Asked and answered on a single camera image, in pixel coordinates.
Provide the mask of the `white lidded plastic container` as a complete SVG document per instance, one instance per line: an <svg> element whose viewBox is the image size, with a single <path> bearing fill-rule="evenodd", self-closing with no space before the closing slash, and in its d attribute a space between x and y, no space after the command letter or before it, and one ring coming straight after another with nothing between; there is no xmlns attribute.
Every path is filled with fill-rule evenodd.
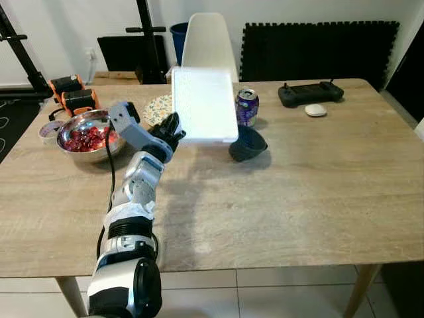
<svg viewBox="0 0 424 318"><path fill-rule="evenodd" d="M184 143L232 143L239 137L233 82L227 70L173 70L172 108L185 131Z"/></svg>

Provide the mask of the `patterned round plate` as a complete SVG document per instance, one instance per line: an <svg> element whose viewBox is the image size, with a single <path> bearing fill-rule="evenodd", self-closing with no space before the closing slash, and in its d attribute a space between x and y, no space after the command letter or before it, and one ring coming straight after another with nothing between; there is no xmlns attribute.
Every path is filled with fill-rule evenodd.
<svg viewBox="0 0 424 318"><path fill-rule="evenodd" d="M173 114L172 95L155 97L142 108L142 119L149 126L160 124L167 116Z"/></svg>

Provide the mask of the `dark blue mug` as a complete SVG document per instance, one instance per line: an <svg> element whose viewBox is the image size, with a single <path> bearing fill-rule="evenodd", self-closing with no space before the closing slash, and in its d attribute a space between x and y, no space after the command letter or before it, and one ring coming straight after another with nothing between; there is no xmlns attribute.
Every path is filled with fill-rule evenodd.
<svg viewBox="0 0 424 318"><path fill-rule="evenodd" d="M266 139L254 127L239 125L237 133L237 139L228 148L230 157L236 162L251 160L268 148Z"/></svg>

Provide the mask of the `purple soda can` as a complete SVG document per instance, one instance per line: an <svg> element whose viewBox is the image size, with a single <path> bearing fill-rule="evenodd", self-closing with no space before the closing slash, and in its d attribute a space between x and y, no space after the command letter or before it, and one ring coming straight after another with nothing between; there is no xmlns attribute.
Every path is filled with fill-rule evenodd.
<svg viewBox="0 0 424 318"><path fill-rule="evenodd" d="M252 89L241 89L235 101L237 124L254 127L258 115L258 94Z"/></svg>

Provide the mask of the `red berries heap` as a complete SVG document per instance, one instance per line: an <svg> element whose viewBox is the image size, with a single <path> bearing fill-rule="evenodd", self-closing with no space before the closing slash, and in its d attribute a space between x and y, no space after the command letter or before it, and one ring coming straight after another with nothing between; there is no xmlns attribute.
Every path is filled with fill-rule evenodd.
<svg viewBox="0 0 424 318"><path fill-rule="evenodd" d="M109 128L89 127L72 131L70 137L61 140L60 146L70 152L91 152L105 148L118 137L118 134Z"/></svg>

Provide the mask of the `blue bin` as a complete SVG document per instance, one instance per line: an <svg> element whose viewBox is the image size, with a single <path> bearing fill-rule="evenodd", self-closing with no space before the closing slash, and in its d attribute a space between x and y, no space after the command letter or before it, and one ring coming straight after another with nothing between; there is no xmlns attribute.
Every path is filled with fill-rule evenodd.
<svg viewBox="0 0 424 318"><path fill-rule="evenodd" d="M187 22L174 24L169 29L170 34L172 34L172 40L174 43L174 50L176 55L176 63L178 64L178 66L182 65L183 48L187 36L187 30Z"/></svg>

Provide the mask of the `white plastic chair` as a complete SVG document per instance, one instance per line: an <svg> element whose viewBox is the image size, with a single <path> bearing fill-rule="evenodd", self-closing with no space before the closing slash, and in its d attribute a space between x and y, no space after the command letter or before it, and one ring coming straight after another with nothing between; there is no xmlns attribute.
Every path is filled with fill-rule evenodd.
<svg viewBox="0 0 424 318"><path fill-rule="evenodd" d="M212 68L240 81L229 29L221 13L194 13L188 21L180 61L183 68Z"/></svg>

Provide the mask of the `small black foam board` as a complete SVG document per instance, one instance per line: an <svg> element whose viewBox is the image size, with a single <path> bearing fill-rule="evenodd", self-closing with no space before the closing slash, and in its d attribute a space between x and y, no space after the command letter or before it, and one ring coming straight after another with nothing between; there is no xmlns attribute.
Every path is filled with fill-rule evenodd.
<svg viewBox="0 0 424 318"><path fill-rule="evenodd" d="M140 72L148 61L144 36L104 36L97 43L109 72Z"/></svg>

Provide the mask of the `black stand pole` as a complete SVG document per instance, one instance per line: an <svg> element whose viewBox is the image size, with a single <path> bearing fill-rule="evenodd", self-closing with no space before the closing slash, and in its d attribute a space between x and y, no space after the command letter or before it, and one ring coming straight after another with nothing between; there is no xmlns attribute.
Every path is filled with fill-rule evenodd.
<svg viewBox="0 0 424 318"><path fill-rule="evenodd" d="M140 64L136 67L136 76L140 83L166 84L166 74L162 72L162 63L158 55L157 32L166 32L164 26L152 25L150 9L146 0L135 0L140 17L140 27L127 27L127 33L142 33L143 46L140 51Z"/></svg>

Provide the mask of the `orange black device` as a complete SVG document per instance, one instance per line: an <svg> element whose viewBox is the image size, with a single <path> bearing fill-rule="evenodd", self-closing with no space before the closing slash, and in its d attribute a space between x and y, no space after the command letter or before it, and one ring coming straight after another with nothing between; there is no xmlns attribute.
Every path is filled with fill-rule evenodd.
<svg viewBox="0 0 424 318"><path fill-rule="evenodd" d="M52 79L48 82L48 85L54 93L54 100L56 102L60 100L62 93L85 89L85 82L82 81L81 76L78 74Z"/></svg>
<svg viewBox="0 0 424 318"><path fill-rule="evenodd" d="M101 108L93 89L66 91L60 95L60 104L70 117Z"/></svg>

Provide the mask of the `steel mixing bowl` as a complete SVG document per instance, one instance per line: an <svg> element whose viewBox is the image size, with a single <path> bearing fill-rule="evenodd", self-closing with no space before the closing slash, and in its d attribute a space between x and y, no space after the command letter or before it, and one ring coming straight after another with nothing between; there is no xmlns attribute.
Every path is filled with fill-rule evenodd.
<svg viewBox="0 0 424 318"><path fill-rule="evenodd" d="M125 145L125 140L109 127L109 123L106 110L89 110L73 116L58 129L57 145L76 162L102 162L108 158L104 146L106 140L112 155Z"/></svg>

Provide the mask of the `small glass bowl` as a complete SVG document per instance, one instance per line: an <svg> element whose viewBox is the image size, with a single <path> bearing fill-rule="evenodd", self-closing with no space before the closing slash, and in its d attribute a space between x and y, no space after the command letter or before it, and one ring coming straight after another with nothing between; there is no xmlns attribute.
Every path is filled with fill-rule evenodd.
<svg viewBox="0 0 424 318"><path fill-rule="evenodd" d="M56 138L58 136L58 131L66 124L65 121L60 121L59 119L55 119L55 121L49 121L42 127L38 132L40 140L43 144L56 144Z"/></svg>

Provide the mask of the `small white oval case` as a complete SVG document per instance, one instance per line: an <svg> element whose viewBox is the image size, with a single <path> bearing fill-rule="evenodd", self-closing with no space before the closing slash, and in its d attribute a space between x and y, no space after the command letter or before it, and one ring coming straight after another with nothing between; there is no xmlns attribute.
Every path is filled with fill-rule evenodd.
<svg viewBox="0 0 424 318"><path fill-rule="evenodd" d="M305 114L309 117L325 117L328 111L322 104L312 103L305 106Z"/></svg>

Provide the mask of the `large black foam mat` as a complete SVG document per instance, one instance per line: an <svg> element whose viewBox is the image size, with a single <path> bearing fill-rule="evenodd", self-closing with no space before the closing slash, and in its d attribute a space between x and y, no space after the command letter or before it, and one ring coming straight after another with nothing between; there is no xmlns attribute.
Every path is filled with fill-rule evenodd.
<svg viewBox="0 0 424 318"><path fill-rule="evenodd" d="M399 27L397 21L246 23L239 79L358 78L379 89Z"/></svg>

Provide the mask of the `black rack frame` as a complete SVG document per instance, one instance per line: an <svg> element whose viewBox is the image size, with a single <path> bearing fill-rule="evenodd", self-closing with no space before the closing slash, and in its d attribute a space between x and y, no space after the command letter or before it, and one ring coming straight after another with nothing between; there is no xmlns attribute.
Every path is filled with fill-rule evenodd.
<svg viewBox="0 0 424 318"><path fill-rule="evenodd" d="M9 16L0 4L0 42L8 42L13 54L27 75L31 88L0 88L0 101L12 100L45 100L54 94L48 87L42 73L37 70L33 59L27 52L22 40L27 40L26 34L18 34Z"/></svg>

